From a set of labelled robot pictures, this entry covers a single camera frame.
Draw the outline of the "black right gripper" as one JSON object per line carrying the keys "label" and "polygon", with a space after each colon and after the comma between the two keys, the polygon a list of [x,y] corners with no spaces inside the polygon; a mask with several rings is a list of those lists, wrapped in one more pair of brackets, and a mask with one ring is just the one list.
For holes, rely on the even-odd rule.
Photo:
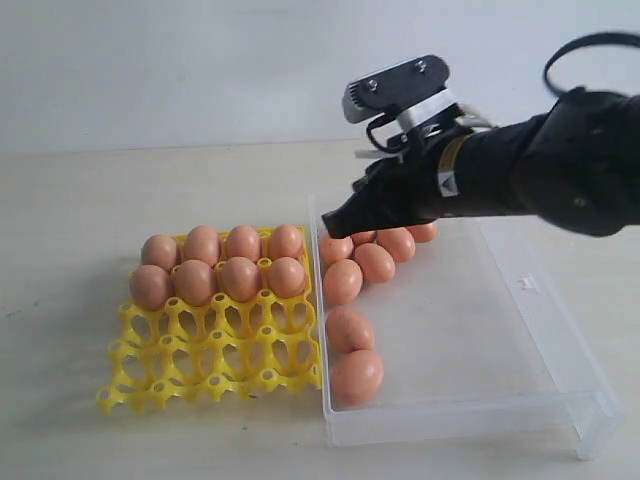
{"label": "black right gripper", "polygon": [[414,226],[443,217],[520,213],[510,172],[520,149],[520,127],[481,133],[456,128],[412,145],[398,157],[370,164],[353,194],[321,215],[331,238]]}

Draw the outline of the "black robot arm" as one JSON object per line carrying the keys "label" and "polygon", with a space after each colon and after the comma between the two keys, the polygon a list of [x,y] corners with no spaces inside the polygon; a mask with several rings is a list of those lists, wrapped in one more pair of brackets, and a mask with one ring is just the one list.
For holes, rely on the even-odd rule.
{"label": "black robot arm", "polygon": [[371,164],[322,221],[334,238],[440,218],[534,215],[605,237],[639,222],[639,99],[576,88],[544,114],[453,125]]}

